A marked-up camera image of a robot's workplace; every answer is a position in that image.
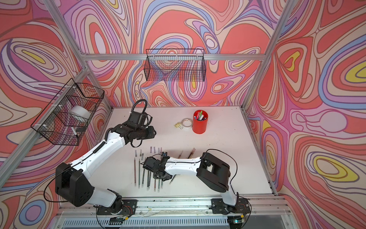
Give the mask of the dark capped pencil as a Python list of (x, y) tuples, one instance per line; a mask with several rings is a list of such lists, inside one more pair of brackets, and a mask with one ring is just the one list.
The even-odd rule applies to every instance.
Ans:
[(148, 189), (150, 190), (151, 187), (151, 172), (148, 173)]

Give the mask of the dark blue pencil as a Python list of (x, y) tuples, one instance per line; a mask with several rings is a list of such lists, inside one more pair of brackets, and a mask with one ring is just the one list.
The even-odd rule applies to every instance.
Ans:
[(141, 188), (144, 187), (145, 169), (143, 169)]

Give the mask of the yellow black capped pencil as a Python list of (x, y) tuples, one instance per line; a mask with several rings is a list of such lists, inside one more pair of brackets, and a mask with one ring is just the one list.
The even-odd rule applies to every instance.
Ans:
[(195, 153), (195, 150), (196, 150), (195, 148), (192, 149), (191, 153), (188, 156), (188, 159), (193, 157), (193, 154)]

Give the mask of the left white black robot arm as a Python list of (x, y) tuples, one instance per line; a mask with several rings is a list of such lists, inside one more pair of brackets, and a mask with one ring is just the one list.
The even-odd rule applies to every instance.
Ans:
[(97, 168), (113, 153), (134, 140), (153, 139), (156, 131), (150, 125), (152, 117), (146, 110), (135, 110), (139, 103), (147, 105), (145, 99), (140, 99), (131, 108), (127, 121), (109, 128), (104, 139), (83, 156), (66, 164), (61, 163), (55, 171), (55, 192), (75, 207), (92, 204), (104, 207), (112, 215), (120, 214), (124, 207), (122, 196), (110, 189), (94, 187), (89, 179)]

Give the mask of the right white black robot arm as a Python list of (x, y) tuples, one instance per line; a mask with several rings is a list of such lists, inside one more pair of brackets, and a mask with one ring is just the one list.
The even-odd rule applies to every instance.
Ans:
[(196, 158), (174, 158), (164, 152), (160, 159), (147, 157), (142, 163), (143, 169), (150, 172), (154, 179), (172, 182), (177, 176), (196, 177), (208, 188), (220, 193), (220, 198), (211, 199), (213, 214), (249, 215), (252, 207), (248, 199), (234, 191), (232, 180), (237, 175), (231, 175), (230, 166), (226, 162), (209, 153), (207, 150)]

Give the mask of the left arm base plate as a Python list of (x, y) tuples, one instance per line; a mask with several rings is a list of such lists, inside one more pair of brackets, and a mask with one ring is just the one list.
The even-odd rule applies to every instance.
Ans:
[(137, 199), (122, 199), (111, 207), (98, 206), (96, 214), (98, 216), (132, 216), (136, 213)]

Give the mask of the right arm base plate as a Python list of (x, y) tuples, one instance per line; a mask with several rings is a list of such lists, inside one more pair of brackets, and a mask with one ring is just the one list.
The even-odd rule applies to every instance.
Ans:
[(221, 198), (211, 199), (211, 207), (213, 214), (242, 214), (247, 215), (251, 212), (251, 207), (246, 198), (239, 198), (235, 206), (227, 205), (223, 202)]

